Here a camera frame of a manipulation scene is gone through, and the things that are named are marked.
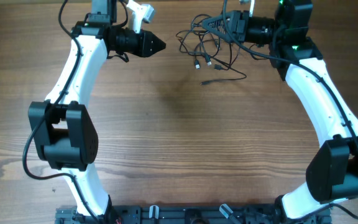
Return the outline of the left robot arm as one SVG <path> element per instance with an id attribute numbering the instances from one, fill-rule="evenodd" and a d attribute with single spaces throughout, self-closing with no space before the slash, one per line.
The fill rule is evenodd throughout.
<path id="1" fill-rule="evenodd" d="M 40 160 L 63 177 L 76 207 L 57 212 L 57 223 L 121 223 L 111 198 L 101 185 L 94 161 L 98 134 L 88 113 L 95 80 L 105 61 L 129 55 L 147 58 L 166 45 L 143 30 L 155 10 L 150 4 L 122 2 L 125 21 L 117 22 L 117 1 L 93 1 L 91 11 L 67 35 L 71 50 L 54 88 L 28 110 L 31 134 L 26 147 L 35 146 Z"/>

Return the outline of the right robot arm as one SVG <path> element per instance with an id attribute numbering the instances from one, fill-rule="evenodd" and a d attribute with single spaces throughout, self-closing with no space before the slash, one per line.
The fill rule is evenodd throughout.
<path id="1" fill-rule="evenodd" d="M 227 11 L 201 25 L 229 44 L 250 52 L 250 45 L 267 45 L 265 56 L 295 92 L 312 122 L 319 151 L 297 189 L 276 199 L 275 223 L 320 221 L 330 208 L 358 198 L 358 119 L 331 80 L 316 44 L 308 37 L 311 1 L 280 1 L 274 18 L 252 10 Z"/>

